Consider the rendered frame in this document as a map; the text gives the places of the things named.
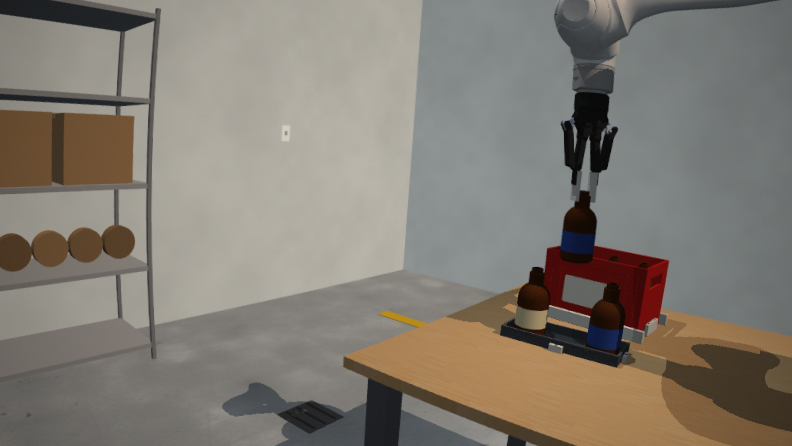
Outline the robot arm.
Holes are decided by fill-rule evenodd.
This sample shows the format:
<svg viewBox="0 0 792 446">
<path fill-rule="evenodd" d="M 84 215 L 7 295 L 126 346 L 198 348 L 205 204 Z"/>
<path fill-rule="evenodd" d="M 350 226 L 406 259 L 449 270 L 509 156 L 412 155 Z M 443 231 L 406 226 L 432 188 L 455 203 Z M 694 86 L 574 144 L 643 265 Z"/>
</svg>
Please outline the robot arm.
<svg viewBox="0 0 792 446">
<path fill-rule="evenodd" d="M 670 11 L 772 1 L 778 0 L 558 0 L 554 20 L 573 56 L 572 89 L 607 95 L 613 92 L 620 39 L 640 20 Z"/>
</svg>

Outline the red crate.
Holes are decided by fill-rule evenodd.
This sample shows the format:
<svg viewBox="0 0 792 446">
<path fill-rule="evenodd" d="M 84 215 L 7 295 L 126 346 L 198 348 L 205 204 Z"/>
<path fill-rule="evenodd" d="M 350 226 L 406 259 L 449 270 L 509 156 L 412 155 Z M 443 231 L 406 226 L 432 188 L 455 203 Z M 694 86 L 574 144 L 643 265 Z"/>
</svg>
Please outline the red crate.
<svg viewBox="0 0 792 446">
<path fill-rule="evenodd" d="M 544 285 L 551 306 L 590 316 L 592 307 L 603 299 L 604 287 L 614 282 L 619 284 L 619 302 L 625 310 L 624 326 L 644 331 L 655 317 L 659 322 L 664 285 L 654 257 L 594 246 L 591 262 L 570 263 L 561 259 L 560 247 L 547 248 L 546 254 Z M 619 257 L 620 263 L 608 261 L 610 256 Z M 638 267 L 640 262 L 650 264 L 649 268 Z"/>
</svg>

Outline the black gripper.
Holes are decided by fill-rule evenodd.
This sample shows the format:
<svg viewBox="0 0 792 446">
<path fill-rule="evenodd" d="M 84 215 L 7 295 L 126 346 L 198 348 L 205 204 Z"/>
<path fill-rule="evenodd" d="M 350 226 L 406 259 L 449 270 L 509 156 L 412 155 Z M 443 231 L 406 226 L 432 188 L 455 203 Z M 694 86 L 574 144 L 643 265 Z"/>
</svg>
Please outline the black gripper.
<svg viewBox="0 0 792 446">
<path fill-rule="evenodd" d="M 608 95 L 593 92 L 578 92 L 575 94 L 574 114 L 572 118 L 561 122 L 564 132 L 565 165 L 572 169 L 572 188 L 570 196 L 570 200 L 572 201 L 579 202 L 582 178 L 582 171 L 580 170 L 582 169 L 586 142 L 589 137 L 591 172 L 589 172 L 587 191 L 590 192 L 590 202 L 595 203 L 598 176 L 602 170 L 606 170 L 608 167 L 613 140 L 618 131 L 617 127 L 613 127 L 609 124 L 607 117 L 608 109 Z M 575 153 L 574 125 L 577 129 Z M 601 133 L 604 129 L 605 135 L 600 155 Z"/>
</svg>

